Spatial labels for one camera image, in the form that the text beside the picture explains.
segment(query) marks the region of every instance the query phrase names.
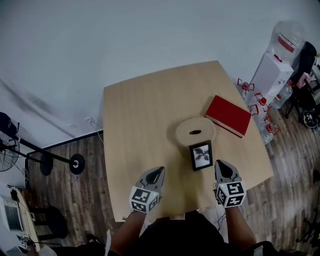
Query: fan base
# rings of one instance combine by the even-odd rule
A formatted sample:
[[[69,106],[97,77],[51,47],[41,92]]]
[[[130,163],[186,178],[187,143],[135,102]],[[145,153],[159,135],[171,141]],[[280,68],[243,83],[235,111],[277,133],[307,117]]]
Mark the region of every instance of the fan base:
[[[52,168],[54,166],[54,159],[51,156],[43,154],[40,159],[42,162],[40,163],[40,171],[44,176],[50,175]]]

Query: black picture frame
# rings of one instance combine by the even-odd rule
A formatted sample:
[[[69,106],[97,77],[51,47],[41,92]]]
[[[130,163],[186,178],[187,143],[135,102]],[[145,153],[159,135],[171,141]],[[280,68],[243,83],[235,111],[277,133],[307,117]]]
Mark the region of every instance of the black picture frame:
[[[195,158],[194,149],[201,148],[201,147],[206,146],[206,145],[208,145],[209,164],[197,167],[196,166],[196,158]],[[207,167],[210,167],[210,166],[214,165],[213,164],[213,160],[212,160],[212,147],[211,147],[211,141],[210,140],[205,141],[205,142],[201,142],[201,143],[198,143],[198,144],[191,145],[191,146],[189,146],[189,150],[190,150],[190,156],[191,156],[191,162],[192,162],[193,171],[198,171],[198,170],[201,170],[201,169],[204,169],[204,168],[207,168]]]

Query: picture frame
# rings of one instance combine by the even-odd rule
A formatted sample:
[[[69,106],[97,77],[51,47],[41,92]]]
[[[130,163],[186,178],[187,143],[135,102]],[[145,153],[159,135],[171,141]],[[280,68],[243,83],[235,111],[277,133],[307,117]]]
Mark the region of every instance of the picture frame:
[[[213,166],[211,141],[189,146],[193,171]]]

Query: red stripe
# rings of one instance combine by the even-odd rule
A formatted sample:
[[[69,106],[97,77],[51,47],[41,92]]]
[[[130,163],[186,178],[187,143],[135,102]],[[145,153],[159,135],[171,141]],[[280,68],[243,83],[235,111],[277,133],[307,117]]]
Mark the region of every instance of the red stripe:
[[[293,48],[292,46],[290,46],[289,44],[287,44],[280,36],[278,37],[278,42],[284,47],[286,48],[289,52],[293,53],[295,48]]]

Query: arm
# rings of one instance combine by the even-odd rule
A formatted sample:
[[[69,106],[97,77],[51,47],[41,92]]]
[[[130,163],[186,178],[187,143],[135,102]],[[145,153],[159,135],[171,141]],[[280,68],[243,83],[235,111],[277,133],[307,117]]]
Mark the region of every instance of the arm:
[[[244,251],[257,243],[255,235],[238,207],[226,208],[225,214],[230,245],[238,248],[240,251]]]
[[[124,255],[138,240],[146,215],[143,212],[132,212],[119,231],[111,237],[110,250]]]

